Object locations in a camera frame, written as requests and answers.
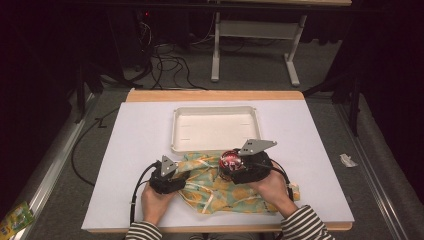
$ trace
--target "snack bag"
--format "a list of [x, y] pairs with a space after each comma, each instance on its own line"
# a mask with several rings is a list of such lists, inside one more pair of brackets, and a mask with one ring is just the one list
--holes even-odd
[[34, 217], [23, 202], [10, 211], [0, 223], [0, 240], [7, 240], [32, 223]]

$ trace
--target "black and white striped sleeve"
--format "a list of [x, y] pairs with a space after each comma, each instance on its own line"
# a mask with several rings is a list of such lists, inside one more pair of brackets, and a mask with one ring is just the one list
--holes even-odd
[[308, 205], [299, 208], [290, 217], [281, 221], [281, 229], [285, 240], [334, 239], [318, 215]]
[[160, 240], [162, 234], [159, 229], [148, 222], [131, 223], [125, 240]]

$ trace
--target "white tray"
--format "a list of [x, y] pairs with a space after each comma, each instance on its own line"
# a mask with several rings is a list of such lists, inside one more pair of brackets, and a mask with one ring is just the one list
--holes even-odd
[[181, 107], [174, 110], [172, 151], [222, 152], [261, 139], [256, 109], [250, 106]]

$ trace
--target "person's right hand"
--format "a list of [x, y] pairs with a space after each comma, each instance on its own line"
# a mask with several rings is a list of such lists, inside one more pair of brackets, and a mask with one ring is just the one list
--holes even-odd
[[266, 178], [247, 185], [256, 190], [266, 202], [274, 205], [284, 218], [288, 218], [298, 209], [287, 194], [284, 177], [277, 171], [271, 170]]

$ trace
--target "white metal desk frame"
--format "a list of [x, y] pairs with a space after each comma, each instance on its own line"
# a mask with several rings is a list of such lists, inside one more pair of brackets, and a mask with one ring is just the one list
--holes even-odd
[[289, 72], [291, 84], [294, 87], [300, 85], [296, 69], [293, 64], [294, 54], [299, 45], [303, 28], [305, 27], [306, 15], [302, 15], [298, 23], [273, 23], [255, 21], [221, 21], [221, 14], [215, 13], [215, 45], [212, 60], [212, 82], [219, 81], [219, 38], [221, 36], [251, 37], [268, 39], [292, 40], [290, 53], [284, 54], [284, 61]]

